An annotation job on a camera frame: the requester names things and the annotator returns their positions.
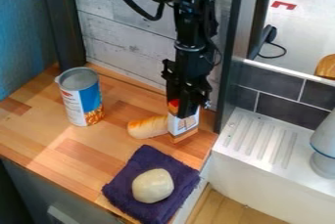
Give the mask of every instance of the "cabinet door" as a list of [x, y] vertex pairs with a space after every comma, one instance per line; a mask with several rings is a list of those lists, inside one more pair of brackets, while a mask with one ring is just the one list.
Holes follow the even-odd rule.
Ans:
[[120, 224], [110, 212], [69, 194], [17, 164], [5, 167], [36, 224]]

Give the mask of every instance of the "grey tile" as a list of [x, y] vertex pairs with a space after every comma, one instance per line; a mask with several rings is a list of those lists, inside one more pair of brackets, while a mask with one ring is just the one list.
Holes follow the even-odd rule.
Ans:
[[332, 111], [335, 108], [335, 87], [307, 80], [301, 101]]
[[259, 67], [244, 65], [240, 84], [270, 94], [298, 100], [304, 80]]
[[236, 93], [236, 106], [247, 111], [253, 111], [256, 103], [257, 91], [239, 86]]
[[262, 93], [256, 112], [312, 130], [316, 129], [329, 114], [327, 111]]

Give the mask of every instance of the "wooden countertop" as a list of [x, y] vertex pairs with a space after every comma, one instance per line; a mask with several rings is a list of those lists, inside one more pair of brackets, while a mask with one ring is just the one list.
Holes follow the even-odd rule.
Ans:
[[0, 155], [66, 190], [137, 222], [108, 203], [101, 188], [143, 144], [200, 169], [216, 140], [214, 113], [202, 111], [200, 131], [173, 144], [168, 135], [136, 140], [128, 136], [131, 119], [167, 113], [162, 90], [89, 64], [100, 75], [106, 116], [96, 125], [68, 122], [50, 67], [0, 102]]

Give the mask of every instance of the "small carton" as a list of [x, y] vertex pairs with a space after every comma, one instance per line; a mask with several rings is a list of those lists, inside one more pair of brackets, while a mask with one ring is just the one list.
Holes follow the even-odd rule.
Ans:
[[178, 100], [168, 102], [167, 130], [173, 143], [180, 142], [198, 132], [199, 107], [195, 114], [187, 118], [177, 117]]

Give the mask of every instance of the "baked beans can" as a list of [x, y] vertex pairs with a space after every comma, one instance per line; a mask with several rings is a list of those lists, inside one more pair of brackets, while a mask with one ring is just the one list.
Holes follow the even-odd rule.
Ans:
[[98, 73], [89, 67], [74, 67], [57, 76], [69, 121], [89, 126], [104, 116]]

